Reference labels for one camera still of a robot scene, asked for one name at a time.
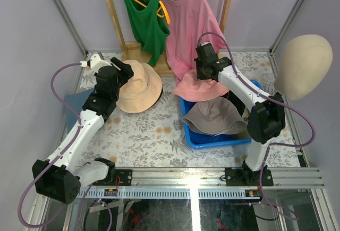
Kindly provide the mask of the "grey bucket hat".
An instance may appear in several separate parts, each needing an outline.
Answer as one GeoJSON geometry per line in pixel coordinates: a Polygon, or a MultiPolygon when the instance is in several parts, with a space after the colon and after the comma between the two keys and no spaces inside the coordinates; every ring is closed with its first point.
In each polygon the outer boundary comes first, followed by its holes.
{"type": "Polygon", "coordinates": [[[247,129],[237,108],[222,97],[195,103],[183,122],[191,131],[211,136],[235,135],[247,129]]]}

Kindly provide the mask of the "pink bucket hat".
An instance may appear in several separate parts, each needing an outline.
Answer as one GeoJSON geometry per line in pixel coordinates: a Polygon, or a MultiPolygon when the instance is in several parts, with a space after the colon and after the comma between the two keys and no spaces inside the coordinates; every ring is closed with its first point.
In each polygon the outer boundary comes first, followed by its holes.
{"type": "Polygon", "coordinates": [[[173,94],[189,102],[202,102],[221,97],[229,89],[212,79],[198,80],[195,69],[188,71],[173,90],[173,94]]]}

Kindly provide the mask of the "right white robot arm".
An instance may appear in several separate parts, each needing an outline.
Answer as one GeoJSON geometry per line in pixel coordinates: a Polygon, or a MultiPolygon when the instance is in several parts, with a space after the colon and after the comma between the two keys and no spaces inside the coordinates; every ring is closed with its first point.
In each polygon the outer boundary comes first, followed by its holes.
{"type": "Polygon", "coordinates": [[[211,43],[196,47],[197,77],[212,79],[229,88],[245,107],[250,116],[247,131],[251,137],[248,156],[240,169],[225,170],[228,186],[273,186],[271,171],[265,164],[265,156],[273,138],[285,127],[282,96],[271,96],[255,86],[236,68],[231,58],[219,58],[211,43]]]}

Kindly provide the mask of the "peach bucket hat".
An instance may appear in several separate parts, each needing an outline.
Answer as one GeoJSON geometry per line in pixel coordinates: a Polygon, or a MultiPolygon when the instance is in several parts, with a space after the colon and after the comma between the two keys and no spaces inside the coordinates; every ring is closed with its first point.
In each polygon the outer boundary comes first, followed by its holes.
{"type": "Polygon", "coordinates": [[[117,107],[126,113],[141,113],[149,109],[158,99],[162,90],[162,80],[147,63],[126,60],[132,67],[134,76],[120,88],[117,107]]]}

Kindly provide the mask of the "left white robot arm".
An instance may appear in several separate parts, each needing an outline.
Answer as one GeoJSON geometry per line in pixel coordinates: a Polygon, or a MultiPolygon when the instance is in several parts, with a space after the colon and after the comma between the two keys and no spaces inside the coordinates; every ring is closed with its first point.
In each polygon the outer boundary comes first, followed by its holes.
{"type": "Polygon", "coordinates": [[[96,158],[82,167],[77,163],[84,147],[116,108],[120,88],[134,76],[131,65],[115,57],[106,61],[101,54],[77,65],[94,71],[96,85],[80,112],[65,104],[76,115],[75,124],[58,148],[32,167],[36,192],[63,204],[72,203],[85,186],[96,182],[109,186],[116,181],[115,164],[110,160],[96,158]]]}

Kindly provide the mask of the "black bucket hat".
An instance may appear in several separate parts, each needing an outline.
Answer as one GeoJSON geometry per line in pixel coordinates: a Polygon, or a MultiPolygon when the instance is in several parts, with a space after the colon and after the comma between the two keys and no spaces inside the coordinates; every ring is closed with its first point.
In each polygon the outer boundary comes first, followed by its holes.
{"type": "Polygon", "coordinates": [[[161,99],[162,95],[163,95],[163,89],[161,90],[158,99],[155,101],[155,103],[152,105],[152,107],[159,102],[159,100],[161,99]]]}

